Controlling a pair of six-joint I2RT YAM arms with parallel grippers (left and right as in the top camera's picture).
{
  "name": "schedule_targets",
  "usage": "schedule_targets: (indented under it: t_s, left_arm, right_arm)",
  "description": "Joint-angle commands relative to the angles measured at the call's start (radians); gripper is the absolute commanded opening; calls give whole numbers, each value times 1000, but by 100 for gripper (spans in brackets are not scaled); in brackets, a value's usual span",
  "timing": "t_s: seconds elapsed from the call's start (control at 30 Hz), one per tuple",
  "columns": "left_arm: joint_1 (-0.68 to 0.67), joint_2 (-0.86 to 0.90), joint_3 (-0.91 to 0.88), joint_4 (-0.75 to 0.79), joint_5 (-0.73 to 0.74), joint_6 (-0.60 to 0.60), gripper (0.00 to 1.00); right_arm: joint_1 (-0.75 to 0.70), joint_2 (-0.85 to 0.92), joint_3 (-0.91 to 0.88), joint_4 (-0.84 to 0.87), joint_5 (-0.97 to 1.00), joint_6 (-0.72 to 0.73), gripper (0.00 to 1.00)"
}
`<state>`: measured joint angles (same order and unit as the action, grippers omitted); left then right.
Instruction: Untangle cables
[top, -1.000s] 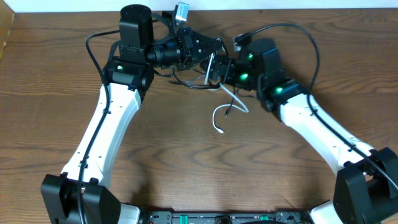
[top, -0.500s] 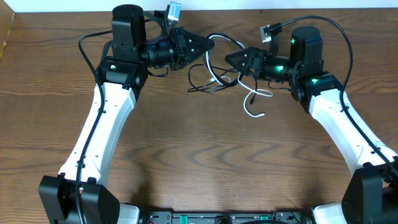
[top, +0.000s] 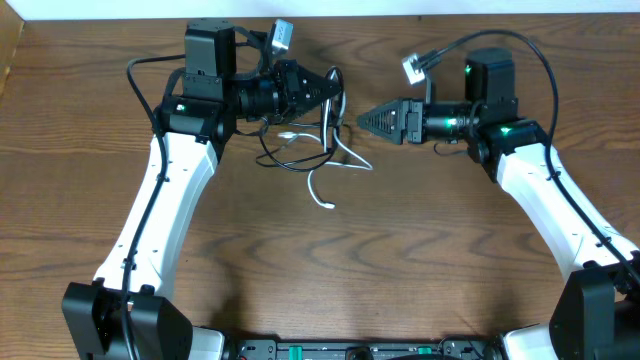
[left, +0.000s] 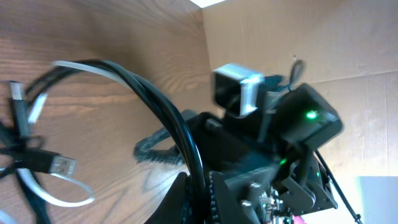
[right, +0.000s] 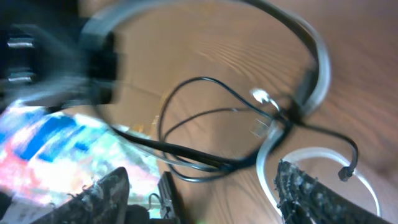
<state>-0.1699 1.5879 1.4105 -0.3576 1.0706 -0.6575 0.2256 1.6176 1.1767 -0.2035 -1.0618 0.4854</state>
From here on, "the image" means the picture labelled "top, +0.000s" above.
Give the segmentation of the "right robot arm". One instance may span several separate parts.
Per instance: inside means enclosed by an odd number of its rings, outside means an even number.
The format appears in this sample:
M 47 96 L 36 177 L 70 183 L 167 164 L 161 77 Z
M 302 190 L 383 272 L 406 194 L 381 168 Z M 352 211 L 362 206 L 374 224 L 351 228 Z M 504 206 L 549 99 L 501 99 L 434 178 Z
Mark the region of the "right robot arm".
M 638 358 L 638 247 L 565 172 L 543 128 L 519 116 L 511 52 L 475 50 L 465 65 L 463 101 L 399 98 L 357 124 L 394 144 L 465 142 L 469 157 L 518 203 L 550 249 L 565 282 L 550 321 L 499 335 L 478 358 Z

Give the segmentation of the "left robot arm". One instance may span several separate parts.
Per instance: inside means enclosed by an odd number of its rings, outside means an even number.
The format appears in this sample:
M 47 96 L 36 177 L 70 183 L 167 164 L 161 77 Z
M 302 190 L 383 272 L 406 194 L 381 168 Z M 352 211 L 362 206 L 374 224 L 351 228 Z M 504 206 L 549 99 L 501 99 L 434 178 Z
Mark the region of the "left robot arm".
M 288 124 L 343 99 L 339 82 L 286 58 L 292 25 L 266 32 L 220 18 L 187 24 L 179 67 L 146 108 L 153 138 L 125 226 L 88 284 L 61 308 L 83 359 L 230 359 L 225 335 L 194 326 L 172 303 L 181 249 L 198 200 L 239 120 Z

